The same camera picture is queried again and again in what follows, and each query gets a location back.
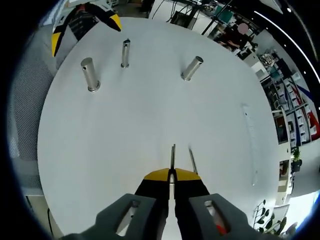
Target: cable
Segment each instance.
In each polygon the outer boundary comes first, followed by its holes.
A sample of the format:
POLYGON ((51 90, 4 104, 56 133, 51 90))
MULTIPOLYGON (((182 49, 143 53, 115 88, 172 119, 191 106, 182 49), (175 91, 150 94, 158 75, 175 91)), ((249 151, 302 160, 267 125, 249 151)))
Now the cable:
POLYGON ((195 21, 194 21, 194 24, 193 24, 191 30, 194 29, 194 26, 195 26, 195 24, 196 24, 196 22, 198 20, 198 17, 199 17, 199 13, 200 13, 200 10, 198 10, 198 15, 195 17, 195 21))
MULTIPOLYGON (((187 14, 188 12, 190 12, 192 10, 192 8, 188 11, 188 7, 190 6, 190 4, 185 5, 180 11, 178 11, 178 13, 181 13, 183 9, 186 8, 185 14, 187 14)), ((174 14, 169 18, 169 20, 166 21, 166 23, 168 23, 172 18, 174 17, 174 14)))
POLYGON ((177 3, 178 3, 178 0, 177 1, 173 0, 170 18, 166 21, 166 23, 168 23, 172 19, 172 17, 174 16, 174 13, 176 11, 177 3))
POLYGON ((26 201, 27 201, 28 204, 29 204, 29 207, 30 207, 31 211, 34 212, 34 209, 32 208, 32 205, 31 205, 31 202, 30 202, 30 200, 29 200, 29 197, 28 197, 28 196, 25 196, 25 198, 26 198, 26 201))
POLYGON ((159 4, 158 8, 155 10, 155 12, 154 12, 154 14, 153 14, 153 16, 152 16, 151 19, 154 19, 154 16, 156 15, 156 12, 159 10, 160 6, 164 3, 164 1, 165 1, 165 0, 163 0, 163 1, 159 4))
POLYGON ((52 226, 51 226, 51 220, 50 220, 50 209, 48 208, 48 210, 46 211, 47 217, 48 217, 48 222, 49 222, 49 227, 50 227, 50 232, 52 234, 52 237, 54 236, 54 232, 52 231, 52 226))

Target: shelving unit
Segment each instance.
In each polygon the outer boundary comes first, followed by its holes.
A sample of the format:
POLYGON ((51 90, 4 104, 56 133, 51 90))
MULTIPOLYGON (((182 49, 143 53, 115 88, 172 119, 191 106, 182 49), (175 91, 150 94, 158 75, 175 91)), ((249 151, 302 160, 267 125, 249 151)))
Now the shelving unit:
POLYGON ((288 70, 281 63, 282 68, 277 66, 269 68, 270 79, 262 82, 261 85, 268 97, 270 107, 276 111, 283 107, 285 113, 274 113, 274 118, 280 118, 285 114, 289 123, 289 138, 291 149, 312 141, 312 134, 317 131, 311 128, 309 113, 311 112, 308 103, 302 98, 294 78, 297 74, 289 75, 288 70))

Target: white round table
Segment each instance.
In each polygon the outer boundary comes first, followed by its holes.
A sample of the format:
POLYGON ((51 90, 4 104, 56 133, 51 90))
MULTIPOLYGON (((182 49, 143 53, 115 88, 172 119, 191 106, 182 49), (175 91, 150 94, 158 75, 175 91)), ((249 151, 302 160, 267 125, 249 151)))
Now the white round table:
MULTIPOLYGON (((121 21, 122 32, 98 23, 77 43, 43 106, 39 174, 61 231, 84 231, 102 209, 134 194, 146 174, 169 168, 173 144, 175 166, 192 171, 191 146, 209 192, 235 204, 249 221, 260 201, 274 204, 277 133, 251 69, 180 26, 144 18, 121 21), (122 69, 127 38, 130 66, 122 69), (195 56, 204 63, 184 81, 180 74, 195 56), (81 70, 86 57, 93 58, 101 82, 95 93, 88 91, 81 70)), ((167 223, 175 222, 173 210, 169 218, 167 223)), ((179 236, 177 227, 168 228, 164 239, 179 236)))

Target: metal cylinder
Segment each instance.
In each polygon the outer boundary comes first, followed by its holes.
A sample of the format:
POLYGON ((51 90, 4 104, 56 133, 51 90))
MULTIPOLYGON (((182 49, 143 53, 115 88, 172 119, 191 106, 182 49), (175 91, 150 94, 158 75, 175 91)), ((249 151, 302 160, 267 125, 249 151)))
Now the metal cylinder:
POLYGON ((189 64, 189 66, 181 73, 181 77, 185 81, 190 81, 193 74, 200 67, 200 65, 204 62, 204 60, 196 56, 193 61, 189 64))
POLYGON ((88 90, 92 93, 96 92, 100 88, 100 82, 98 81, 94 62, 91 57, 87 57, 82 60, 81 68, 85 76, 86 83, 88 84, 88 90))
POLYGON ((125 41, 123 41, 122 46, 122 63, 121 67, 123 69, 126 69, 129 67, 129 50, 130 50, 130 40, 129 38, 125 41))

